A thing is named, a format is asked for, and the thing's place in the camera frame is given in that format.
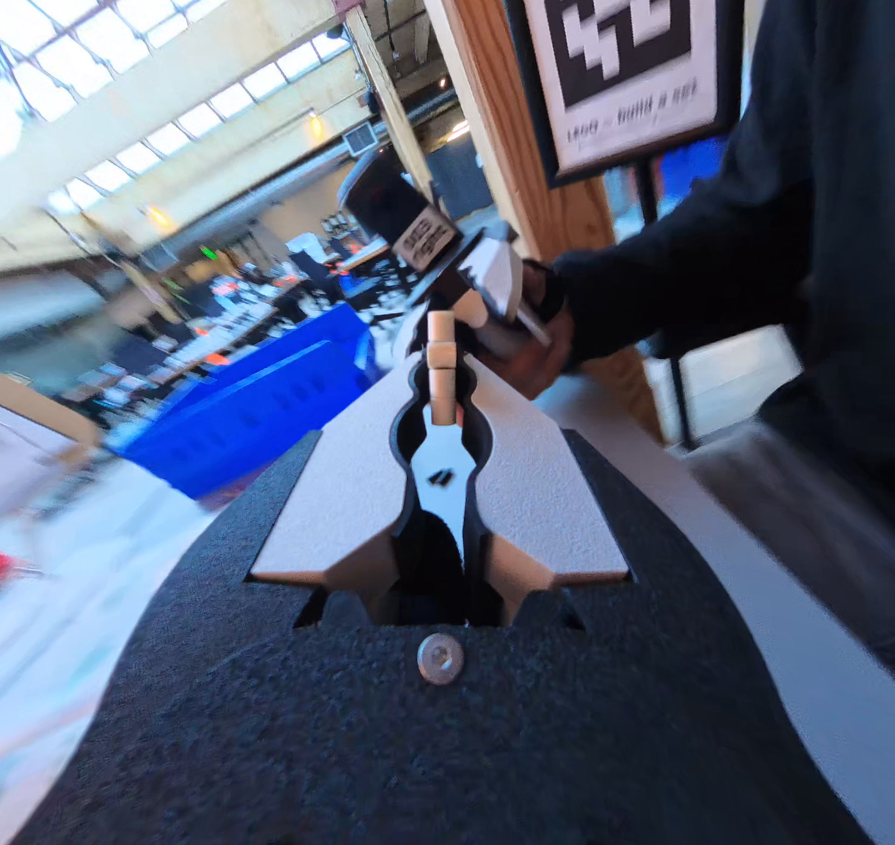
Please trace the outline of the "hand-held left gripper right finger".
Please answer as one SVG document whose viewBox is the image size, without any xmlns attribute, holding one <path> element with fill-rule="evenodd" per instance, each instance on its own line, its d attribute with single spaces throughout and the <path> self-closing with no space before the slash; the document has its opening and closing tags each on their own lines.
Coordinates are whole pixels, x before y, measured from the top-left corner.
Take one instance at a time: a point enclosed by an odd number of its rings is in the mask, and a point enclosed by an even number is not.
<svg viewBox="0 0 895 845">
<path fill-rule="evenodd" d="M 463 529 L 469 622 L 507 625 L 531 593 L 629 578 L 560 426 L 470 354 L 457 378 L 462 444 L 475 461 Z"/>
</svg>

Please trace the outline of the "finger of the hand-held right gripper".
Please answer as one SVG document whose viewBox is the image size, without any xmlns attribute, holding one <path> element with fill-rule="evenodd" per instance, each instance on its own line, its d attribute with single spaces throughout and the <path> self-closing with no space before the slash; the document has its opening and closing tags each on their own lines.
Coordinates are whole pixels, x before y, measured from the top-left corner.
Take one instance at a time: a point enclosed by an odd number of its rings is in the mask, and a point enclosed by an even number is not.
<svg viewBox="0 0 895 845">
<path fill-rule="evenodd" d="M 469 326 L 480 347 L 551 347 L 547 323 L 524 293 L 523 260 L 509 242 L 485 236 L 458 264 L 465 289 L 454 316 Z"/>
</svg>

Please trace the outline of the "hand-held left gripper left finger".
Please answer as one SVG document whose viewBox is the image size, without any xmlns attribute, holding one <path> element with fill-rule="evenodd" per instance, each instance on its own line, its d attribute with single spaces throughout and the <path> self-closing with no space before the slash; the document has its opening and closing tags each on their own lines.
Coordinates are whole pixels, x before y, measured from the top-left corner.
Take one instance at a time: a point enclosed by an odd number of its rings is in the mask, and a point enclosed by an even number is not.
<svg viewBox="0 0 895 845">
<path fill-rule="evenodd" d="M 280 510 L 251 577 L 356 594 L 388 614 L 400 572 L 394 538 L 418 507 L 411 461 L 427 434 L 427 370 L 410 354 L 328 422 Z"/>
</svg>

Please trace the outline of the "person's right forearm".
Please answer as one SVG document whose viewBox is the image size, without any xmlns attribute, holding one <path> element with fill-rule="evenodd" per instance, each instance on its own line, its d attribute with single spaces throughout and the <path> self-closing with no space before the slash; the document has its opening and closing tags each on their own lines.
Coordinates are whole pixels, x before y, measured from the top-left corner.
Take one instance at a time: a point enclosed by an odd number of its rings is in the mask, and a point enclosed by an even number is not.
<svg viewBox="0 0 895 845">
<path fill-rule="evenodd" d="M 699 183 L 670 214 L 618 245 L 553 264 L 574 322 L 572 362 L 659 332 L 693 346 L 752 328 L 808 328 L 813 187 L 764 201 L 727 177 Z"/>
</svg>

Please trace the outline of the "person's right hand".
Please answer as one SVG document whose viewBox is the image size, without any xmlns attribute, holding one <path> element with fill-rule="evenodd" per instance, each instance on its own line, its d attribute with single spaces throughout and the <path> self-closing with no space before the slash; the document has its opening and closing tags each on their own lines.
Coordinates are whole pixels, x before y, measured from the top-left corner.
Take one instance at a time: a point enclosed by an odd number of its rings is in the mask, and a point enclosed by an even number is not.
<svg viewBox="0 0 895 845">
<path fill-rule="evenodd" d="M 546 325 L 545 345 L 526 333 L 516 352 L 501 358 L 482 349 L 479 361 L 529 401 L 550 388 L 572 360 L 575 323 L 567 309 L 561 310 Z"/>
</svg>

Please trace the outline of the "blue plastic bin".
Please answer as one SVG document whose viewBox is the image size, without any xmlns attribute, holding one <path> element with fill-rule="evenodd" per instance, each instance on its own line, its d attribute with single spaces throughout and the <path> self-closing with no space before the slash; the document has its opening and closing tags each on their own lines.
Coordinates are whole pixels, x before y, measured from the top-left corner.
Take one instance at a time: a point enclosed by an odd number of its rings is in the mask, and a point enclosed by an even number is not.
<svg viewBox="0 0 895 845">
<path fill-rule="evenodd" d="M 264 470 L 382 375 L 371 328 L 340 304 L 187 382 L 109 450 L 187 498 L 204 499 Z"/>
</svg>

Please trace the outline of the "black framed tag sign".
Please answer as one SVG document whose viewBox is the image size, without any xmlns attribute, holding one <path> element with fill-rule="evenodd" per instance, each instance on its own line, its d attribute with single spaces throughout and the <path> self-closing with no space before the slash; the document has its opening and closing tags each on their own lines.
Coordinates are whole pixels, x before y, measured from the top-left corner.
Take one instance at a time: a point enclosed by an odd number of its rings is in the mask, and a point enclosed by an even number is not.
<svg viewBox="0 0 895 845">
<path fill-rule="evenodd" d="M 728 133 L 744 0 L 503 0 L 551 189 Z"/>
</svg>

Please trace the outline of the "person's grey trousers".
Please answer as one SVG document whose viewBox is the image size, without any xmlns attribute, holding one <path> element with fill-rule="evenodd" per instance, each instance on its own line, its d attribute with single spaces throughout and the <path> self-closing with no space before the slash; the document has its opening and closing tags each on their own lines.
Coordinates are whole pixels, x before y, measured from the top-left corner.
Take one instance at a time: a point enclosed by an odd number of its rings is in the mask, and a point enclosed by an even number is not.
<svg viewBox="0 0 895 845">
<path fill-rule="evenodd" d="M 893 673 L 893 524 L 840 475 L 756 418 L 684 463 Z"/>
</svg>

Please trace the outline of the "person's upper body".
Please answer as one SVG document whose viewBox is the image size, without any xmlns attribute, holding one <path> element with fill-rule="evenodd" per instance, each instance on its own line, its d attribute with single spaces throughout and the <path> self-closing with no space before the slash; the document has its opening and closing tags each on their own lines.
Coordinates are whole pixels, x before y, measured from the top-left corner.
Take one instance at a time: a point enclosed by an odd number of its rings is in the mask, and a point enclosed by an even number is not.
<svg viewBox="0 0 895 845">
<path fill-rule="evenodd" d="M 735 144 L 810 193 L 812 388 L 842 450 L 893 474 L 893 0 L 766 0 Z"/>
</svg>

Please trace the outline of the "wooden post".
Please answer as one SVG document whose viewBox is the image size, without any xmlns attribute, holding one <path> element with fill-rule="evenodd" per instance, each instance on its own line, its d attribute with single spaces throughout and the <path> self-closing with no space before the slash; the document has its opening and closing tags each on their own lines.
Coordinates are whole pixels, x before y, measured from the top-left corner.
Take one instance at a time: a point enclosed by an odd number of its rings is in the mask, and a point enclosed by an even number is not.
<svg viewBox="0 0 895 845">
<path fill-rule="evenodd" d="M 502 0 L 423 0 L 501 216 L 543 264 L 616 242 L 601 177 L 552 190 Z"/>
</svg>

